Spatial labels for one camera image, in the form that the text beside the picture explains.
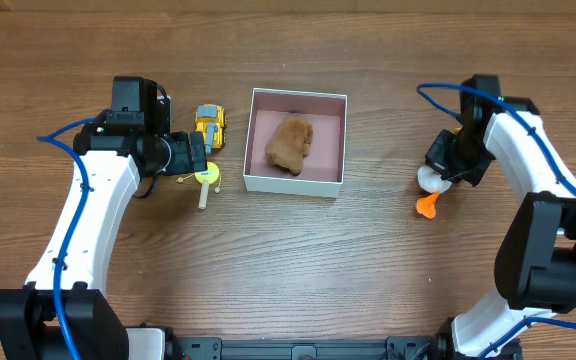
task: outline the white plush toy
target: white plush toy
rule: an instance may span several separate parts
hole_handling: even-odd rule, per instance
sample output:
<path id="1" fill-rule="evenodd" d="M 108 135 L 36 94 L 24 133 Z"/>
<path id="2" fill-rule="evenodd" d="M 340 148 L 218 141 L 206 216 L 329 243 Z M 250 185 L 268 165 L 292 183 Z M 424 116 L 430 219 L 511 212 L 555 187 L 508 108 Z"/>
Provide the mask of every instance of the white plush toy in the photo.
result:
<path id="1" fill-rule="evenodd" d="M 419 186 L 422 189 L 430 193 L 429 196 L 417 200 L 417 212 L 428 219 L 434 219 L 437 216 L 437 210 L 435 209 L 437 198 L 439 194 L 450 189 L 452 183 L 442 180 L 441 175 L 428 165 L 423 165 L 417 170 L 417 182 L 419 182 Z"/>

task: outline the plush toy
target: plush toy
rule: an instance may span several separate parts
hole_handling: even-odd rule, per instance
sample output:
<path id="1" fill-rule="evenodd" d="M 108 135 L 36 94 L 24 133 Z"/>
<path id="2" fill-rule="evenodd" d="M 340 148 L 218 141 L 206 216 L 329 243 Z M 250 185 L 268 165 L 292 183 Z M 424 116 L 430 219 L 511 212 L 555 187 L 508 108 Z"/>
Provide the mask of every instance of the plush toy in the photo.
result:
<path id="1" fill-rule="evenodd" d="M 419 182 L 419 186 L 422 189 L 430 193 L 429 196 L 417 200 L 417 204 L 415 204 L 417 213 L 428 219 L 434 219 L 437 216 L 437 210 L 435 209 L 437 198 L 439 198 L 439 194 L 450 189 L 452 183 L 442 180 L 441 175 L 428 165 L 423 165 L 417 170 L 417 182 Z"/>
<path id="2" fill-rule="evenodd" d="M 312 125 L 299 116 L 288 115 L 266 144 L 266 160 L 299 175 L 304 157 L 310 154 L 311 141 Z"/>

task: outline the lollipop stick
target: lollipop stick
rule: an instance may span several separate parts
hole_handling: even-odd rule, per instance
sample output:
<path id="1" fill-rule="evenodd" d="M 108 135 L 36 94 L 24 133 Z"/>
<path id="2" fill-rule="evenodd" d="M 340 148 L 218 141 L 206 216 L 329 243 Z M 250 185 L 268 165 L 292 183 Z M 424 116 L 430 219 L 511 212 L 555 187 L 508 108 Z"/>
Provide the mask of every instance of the lollipop stick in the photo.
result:
<path id="1" fill-rule="evenodd" d="M 208 202 L 209 187 L 210 183 L 208 183 L 208 180 L 204 180 L 204 182 L 201 183 L 201 194 L 199 195 L 199 208 L 202 210 L 206 208 L 206 202 Z"/>

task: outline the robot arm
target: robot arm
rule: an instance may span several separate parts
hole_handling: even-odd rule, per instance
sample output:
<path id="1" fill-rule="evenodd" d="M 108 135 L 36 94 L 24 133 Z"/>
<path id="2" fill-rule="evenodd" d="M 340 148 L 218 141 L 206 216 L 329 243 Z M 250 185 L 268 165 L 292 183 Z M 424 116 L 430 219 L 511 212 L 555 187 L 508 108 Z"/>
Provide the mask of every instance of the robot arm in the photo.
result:
<path id="1" fill-rule="evenodd" d="M 131 155 L 117 156 L 116 151 L 89 151 L 81 156 L 94 191 L 88 195 L 81 224 L 73 234 L 68 248 L 67 268 L 61 278 L 62 289 L 72 289 L 84 282 L 88 289 L 99 289 L 106 295 L 106 276 L 117 230 L 128 201 L 137 191 L 140 176 Z M 53 289 L 53 259 L 59 252 L 66 230 L 81 198 L 81 174 L 74 166 L 72 185 L 64 209 L 50 243 L 37 266 L 30 272 L 26 284 L 35 289 Z"/>
<path id="2" fill-rule="evenodd" d="M 159 90 L 163 96 L 157 96 Z M 170 329 L 126 329 L 105 298 L 117 230 L 141 179 L 207 168 L 203 135 L 171 132 L 171 99 L 153 81 L 116 77 L 112 107 L 75 136 L 73 149 L 89 177 L 90 191 L 72 234 L 61 278 L 61 298 L 71 336 L 83 359 L 179 359 Z M 22 289 L 0 290 L 0 340 L 7 359 L 70 358 L 55 317 L 53 278 L 57 253 L 81 198 L 73 181 L 55 232 Z"/>
<path id="3" fill-rule="evenodd" d="M 519 115 L 541 137 L 566 179 L 576 187 L 575 177 L 548 141 L 541 117 L 529 111 L 520 111 Z M 483 141 L 486 150 L 501 165 L 518 202 L 521 203 L 529 192 L 542 191 L 550 192 L 559 198 L 575 198 L 561 183 L 557 182 L 537 143 L 532 137 L 527 136 L 526 130 L 509 114 L 492 115 Z"/>
<path id="4" fill-rule="evenodd" d="M 475 76 L 464 86 L 501 97 L 496 77 Z M 478 358 L 526 317 L 551 318 L 576 307 L 576 244 L 556 248 L 557 235 L 576 241 L 576 198 L 562 184 L 531 136 L 508 113 L 481 98 L 461 93 L 462 129 L 443 131 L 426 155 L 426 163 L 451 182 L 481 180 L 491 160 L 507 176 L 519 211 L 495 261 L 496 288 L 470 311 L 457 316 L 443 336 L 449 358 Z M 543 140 L 566 179 L 576 179 L 548 141 L 539 111 L 529 99 L 505 98 Z M 502 347 L 487 357 L 502 354 Z"/>

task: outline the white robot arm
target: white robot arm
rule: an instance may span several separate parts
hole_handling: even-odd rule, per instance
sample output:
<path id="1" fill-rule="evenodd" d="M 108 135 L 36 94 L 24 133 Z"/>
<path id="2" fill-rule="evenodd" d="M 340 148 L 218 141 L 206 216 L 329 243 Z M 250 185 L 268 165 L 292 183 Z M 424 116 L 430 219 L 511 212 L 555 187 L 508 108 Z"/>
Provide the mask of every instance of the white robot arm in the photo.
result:
<path id="1" fill-rule="evenodd" d="M 463 127 L 456 135 L 442 131 L 426 154 L 426 164 L 442 180 L 465 180 L 475 186 L 491 160 L 497 160 L 521 203 L 495 261 L 496 288 L 457 316 L 443 334 L 452 345 L 448 358 L 496 357 L 525 331 L 524 326 L 509 333 L 526 318 L 552 318 L 576 307 L 576 249 L 555 247 L 557 234 L 576 241 L 576 197 L 558 181 L 529 135 L 534 132 L 541 139 L 561 175 L 575 188 L 576 179 L 546 137 L 537 108 L 529 99 L 501 97 L 496 77 L 475 75 L 462 86 L 433 85 L 427 87 L 459 88 L 458 120 Z M 509 104 L 527 126 L 494 102 L 473 95 L 482 92 Z"/>
<path id="2" fill-rule="evenodd" d="M 519 115 L 532 126 L 550 148 L 559 168 L 576 187 L 576 179 L 548 141 L 543 129 L 543 121 L 538 115 L 520 111 Z M 493 114 L 484 135 L 486 149 L 496 158 L 519 202 L 529 192 L 550 192 L 559 198 L 575 197 L 558 183 L 546 158 L 535 141 L 507 113 Z M 529 316 L 551 318 L 557 315 L 550 309 L 526 307 L 513 310 L 508 300 L 499 295 L 496 288 L 490 290 L 475 307 L 461 314 L 452 322 L 452 340 L 455 350 L 468 357 L 478 357 L 492 342 L 500 339 L 515 325 Z M 516 333 L 519 336 L 526 328 Z M 488 357 L 499 355 L 492 351 Z"/>
<path id="3" fill-rule="evenodd" d="M 117 230 L 128 201 L 137 191 L 140 176 L 131 155 L 117 156 L 116 151 L 88 151 L 81 160 L 89 174 L 90 187 L 81 226 L 73 233 L 67 268 L 61 277 L 61 288 L 72 289 L 76 282 L 85 282 L 88 289 L 99 289 L 106 295 L 106 277 Z M 52 290 L 55 264 L 66 230 L 81 198 L 81 173 L 74 164 L 70 192 L 57 222 L 55 232 L 39 263 L 30 272 L 26 284 L 35 289 Z"/>

